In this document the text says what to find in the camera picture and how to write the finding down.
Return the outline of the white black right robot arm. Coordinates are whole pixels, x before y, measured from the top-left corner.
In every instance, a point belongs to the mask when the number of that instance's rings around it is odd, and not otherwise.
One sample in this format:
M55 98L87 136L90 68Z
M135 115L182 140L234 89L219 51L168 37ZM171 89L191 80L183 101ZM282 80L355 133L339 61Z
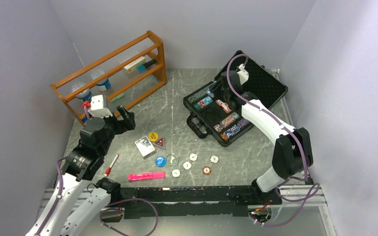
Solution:
M224 71L218 74L210 89L223 97L233 111L238 111L248 123L257 127L273 144L271 167L252 182L251 198L263 204L270 192L296 174L303 172L307 181L309 167L313 164L309 133L305 128L295 128L273 114L254 94L242 91L242 83L248 80L247 71Z

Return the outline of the triangular all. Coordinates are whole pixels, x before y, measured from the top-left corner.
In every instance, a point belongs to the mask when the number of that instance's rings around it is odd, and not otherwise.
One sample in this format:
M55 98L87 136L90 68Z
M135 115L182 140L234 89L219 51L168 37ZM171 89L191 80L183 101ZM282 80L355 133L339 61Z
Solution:
M159 138L157 141L153 142L153 145L160 148L160 149L166 150L165 137Z

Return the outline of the blue card deck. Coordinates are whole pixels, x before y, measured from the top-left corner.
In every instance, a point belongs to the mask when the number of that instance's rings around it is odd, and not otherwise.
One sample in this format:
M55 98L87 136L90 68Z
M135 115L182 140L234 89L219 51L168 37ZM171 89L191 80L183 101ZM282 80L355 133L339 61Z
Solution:
M147 158L156 152L156 149L147 136L136 140L135 145L143 158Z

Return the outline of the clear dealer button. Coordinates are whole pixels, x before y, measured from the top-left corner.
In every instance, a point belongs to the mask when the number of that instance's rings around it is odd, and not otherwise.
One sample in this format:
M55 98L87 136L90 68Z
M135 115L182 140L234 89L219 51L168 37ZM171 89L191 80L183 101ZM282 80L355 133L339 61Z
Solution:
M177 166L179 164L180 159L179 159L178 155L171 153L171 154L167 155L166 160L167 160L167 164L169 166L174 167L174 166Z

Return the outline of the black poker case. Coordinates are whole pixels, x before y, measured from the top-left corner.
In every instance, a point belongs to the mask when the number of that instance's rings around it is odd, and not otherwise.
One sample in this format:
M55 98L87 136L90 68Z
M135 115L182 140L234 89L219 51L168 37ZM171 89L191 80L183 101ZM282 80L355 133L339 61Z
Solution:
M189 110L189 128L201 139L211 135L227 147L253 128L242 117L245 100L258 99L271 109L288 92L288 87L238 50L214 77L183 98Z

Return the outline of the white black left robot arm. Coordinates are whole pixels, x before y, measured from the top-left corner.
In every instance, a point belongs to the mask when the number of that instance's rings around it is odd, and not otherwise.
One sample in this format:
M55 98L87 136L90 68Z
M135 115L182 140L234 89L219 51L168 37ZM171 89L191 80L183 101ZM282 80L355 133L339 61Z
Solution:
M80 131L78 145L56 162L58 185L27 233L29 236L76 235L105 205L114 207L120 202L120 184L105 179L107 189L100 187L89 200L74 209L78 198L104 163L115 136L135 129L135 114L123 106L118 106L117 110L122 120L110 113L92 114Z

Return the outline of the light blue chip stack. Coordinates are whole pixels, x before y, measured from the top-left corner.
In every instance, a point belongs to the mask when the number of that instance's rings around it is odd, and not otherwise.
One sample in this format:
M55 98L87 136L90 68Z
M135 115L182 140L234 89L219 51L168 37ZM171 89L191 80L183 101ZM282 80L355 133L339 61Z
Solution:
M207 95L208 95L209 97L211 97L211 98L214 98L214 97L215 97L214 93L213 93L212 91L210 91L210 90L207 91Z

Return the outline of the yellow big blind button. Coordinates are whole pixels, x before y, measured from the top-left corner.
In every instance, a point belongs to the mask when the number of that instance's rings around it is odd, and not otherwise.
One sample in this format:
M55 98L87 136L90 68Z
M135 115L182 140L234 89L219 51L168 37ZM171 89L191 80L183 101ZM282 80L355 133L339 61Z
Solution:
M156 142L159 139L159 134L157 132L150 132L147 137L150 142Z

